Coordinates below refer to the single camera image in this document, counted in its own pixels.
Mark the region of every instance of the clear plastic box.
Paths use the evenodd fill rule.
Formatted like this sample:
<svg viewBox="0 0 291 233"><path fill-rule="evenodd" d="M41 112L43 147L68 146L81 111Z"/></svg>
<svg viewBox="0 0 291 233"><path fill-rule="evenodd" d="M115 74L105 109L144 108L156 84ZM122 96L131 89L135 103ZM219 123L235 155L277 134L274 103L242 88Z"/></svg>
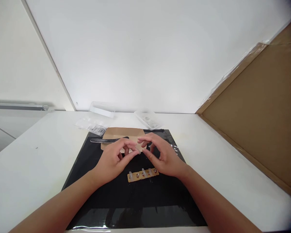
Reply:
<svg viewBox="0 0 291 233"><path fill-rule="evenodd" d="M137 110L134 114L149 130L159 129L162 126L155 112L149 109Z"/></svg>
<svg viewBox="0 0 291 233"><path fill-rule="evenodd" d="M113 122L115 108L93 101L88 113L76 122L76 126L102 136Z"/></svg>

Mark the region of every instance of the black cutting mat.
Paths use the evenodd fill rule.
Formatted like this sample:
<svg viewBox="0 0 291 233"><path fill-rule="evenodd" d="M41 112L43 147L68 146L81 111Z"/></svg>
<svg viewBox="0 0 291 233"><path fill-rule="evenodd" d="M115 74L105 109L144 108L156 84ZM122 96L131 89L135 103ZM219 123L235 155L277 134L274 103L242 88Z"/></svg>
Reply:
<svg viewBox="0 0 291 233"><path fill-rule="evenodd" d="M176 145L169 130L152 132ZM88 134L63 189L98 163L103 151L100 143L90 142L92 137L97 136ZM178 150L177 153L184 161L181 152ZM154 155L159 157L157 148ZM146 170L153 167L143 153L135 156L118 177L90 196L67 229L206 226L191 195L177 178L160 173L159 176L128 182L127 174L130 171L138 172L142 168Z"/></svg>

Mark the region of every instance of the brown cardboard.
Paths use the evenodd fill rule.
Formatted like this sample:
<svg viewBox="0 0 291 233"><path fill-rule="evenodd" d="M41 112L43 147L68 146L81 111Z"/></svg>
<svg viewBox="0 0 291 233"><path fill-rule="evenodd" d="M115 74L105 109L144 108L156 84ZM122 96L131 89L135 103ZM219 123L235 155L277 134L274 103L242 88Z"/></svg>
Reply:
<svg viewBox="0 0 291 233"><path fill-rule="evenodd" d="M276 36L271 45L291 44L291 23Z"/></svg>
<svg viewBox="0 0 291 233"><path fill-rule="evenodd" d="M205 103L196 111L196 114L201 115L203 111L237 78L237 76L267 47L266 44L258 43L241 62L230 72L227 78L221 85L210 95Z"/></svg>
<svg viewBox="0 0 291 233"><path fill-rule="evenodd" d="M291 195L291 24L201 114Z"/></svg>
<svg viewBox="0 0 291 233"><path fill-rule="evenodd" d="M130 140L137 142L138 137L145 135L145 132L143 129L138 129L138 128L119 128L119 127L111 127L107 128L106 132L103 135L103 139L117 139L117 138L123 138L123 137L129 137ZM102 143L101 144L101 149L104 150L109 143ZM137 144L136 148L140 151L142 151L141 144Z"/></svg>

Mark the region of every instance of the clear plastic peg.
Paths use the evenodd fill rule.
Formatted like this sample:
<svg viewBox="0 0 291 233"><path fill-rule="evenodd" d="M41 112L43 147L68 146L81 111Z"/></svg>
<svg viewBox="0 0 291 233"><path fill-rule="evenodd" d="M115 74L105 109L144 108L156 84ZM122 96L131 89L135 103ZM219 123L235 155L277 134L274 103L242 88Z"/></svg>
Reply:
<svg viewBox="0 0 291 233"><path fill-rule="evenodd" d="M146 171L144 169L142 169L142 176L147 177Z"/></svg>

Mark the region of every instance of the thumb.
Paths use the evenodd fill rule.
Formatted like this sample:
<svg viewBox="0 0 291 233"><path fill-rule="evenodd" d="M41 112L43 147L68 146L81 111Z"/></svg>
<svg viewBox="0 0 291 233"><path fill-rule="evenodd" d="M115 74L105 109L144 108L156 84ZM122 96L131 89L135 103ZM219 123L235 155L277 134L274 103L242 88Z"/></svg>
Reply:
<svg viewBox="0 0 291 233"><path fill-rule="evenodd" d="M157 168L160 164L160 160L155 157L154 154L152 154L149 150L143 149L142 152L147 156L147 158L150 160L150 162Z"/></svg>
<svg viewBox="0 0 291 233"><path fill-rule="evenodd" d="M134 150L133 152L130 152L129 154L125 155L124 158L119 161L119 165L122 170L127 166L127 164L135 157L137 154L139 154L139 150Z"/></svg>

